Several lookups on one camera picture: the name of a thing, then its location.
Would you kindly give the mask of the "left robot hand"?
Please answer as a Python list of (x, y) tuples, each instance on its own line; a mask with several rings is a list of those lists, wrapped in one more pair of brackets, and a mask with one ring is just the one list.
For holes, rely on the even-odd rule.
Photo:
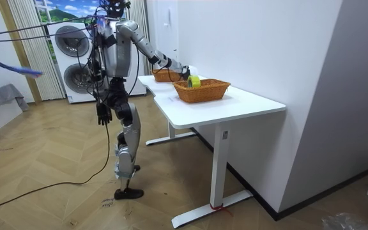
[(103, 102), (96, 103), (96, 115), (99, 125), (107, 125), (112, 121), (111, 109)]

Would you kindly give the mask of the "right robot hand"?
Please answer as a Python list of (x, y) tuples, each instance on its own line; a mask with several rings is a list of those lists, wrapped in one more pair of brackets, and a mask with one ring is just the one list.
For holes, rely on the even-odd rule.
[(190, 73), (190, 66), (189, 65), (185, 65), (181, 67), (181, 72), (179, 73), (180, 75), (180, 79), (183, 81), (187, 81), (188, 78), (190, 77), (191, 73)]

